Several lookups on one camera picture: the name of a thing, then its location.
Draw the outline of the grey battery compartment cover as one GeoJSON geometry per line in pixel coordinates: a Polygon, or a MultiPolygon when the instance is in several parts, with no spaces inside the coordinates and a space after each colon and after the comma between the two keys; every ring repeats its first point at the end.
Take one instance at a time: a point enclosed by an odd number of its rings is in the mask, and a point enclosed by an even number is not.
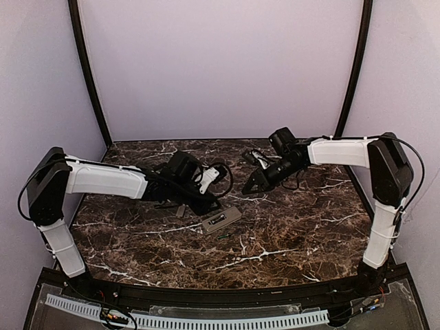
{"type": "Polygon", "coordinates": [[[182,218],[185,215],[186,205],[180,205],[176,212],[177,218],[182,218]]]}

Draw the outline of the white universal remote control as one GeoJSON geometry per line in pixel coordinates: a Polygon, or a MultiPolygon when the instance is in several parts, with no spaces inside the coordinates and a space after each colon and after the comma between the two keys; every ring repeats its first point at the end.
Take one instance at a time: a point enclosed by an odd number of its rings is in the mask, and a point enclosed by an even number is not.
{"type": "Polygon", "coordinates": [[[213,215],[202,221],[202,227],[204,231],[208,234],[212,234],[235,221],[238,221],[242,217],[241,211],[233,206],[231,208],[225,209],[220,213],[213,215]]]}

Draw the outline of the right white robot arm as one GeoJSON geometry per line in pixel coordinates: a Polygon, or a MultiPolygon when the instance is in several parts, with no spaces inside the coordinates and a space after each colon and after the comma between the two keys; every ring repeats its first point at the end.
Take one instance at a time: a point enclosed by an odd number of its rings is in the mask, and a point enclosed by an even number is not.
{"type": "Polygon", "coordinates": [[[337,165],[363,168],[369,173],[370,196],[365,200],[373,211],[372,226],[363,265],[384,266],[399,236],[402,216],[419,194],[426,166],[419,151],[394,133],[363,137],[295,137],[283,127],[269,137],[274,159],[253,148],[243,159],[255,169],[241,189],[243,195],[267,193],[310,166],[337,165]]]}

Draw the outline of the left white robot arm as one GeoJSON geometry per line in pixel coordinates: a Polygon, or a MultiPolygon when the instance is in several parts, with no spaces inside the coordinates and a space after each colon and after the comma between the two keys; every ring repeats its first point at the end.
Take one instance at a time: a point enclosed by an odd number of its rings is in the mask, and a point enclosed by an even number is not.
{"type": "Polygon", "coordinates": [[[20,215],[40,231],[52,256],[69,278],[83,275],[85,262],[65,223],[67,194],[95,194],[188,206],[196,215],[220,207],[209,187],[228,174],[220,164],[202,166],[191,154],[177,151],[153,168],[93,162],[51,148],[23,185],[18,198],[27,199],[28,211],[20,215]]]}

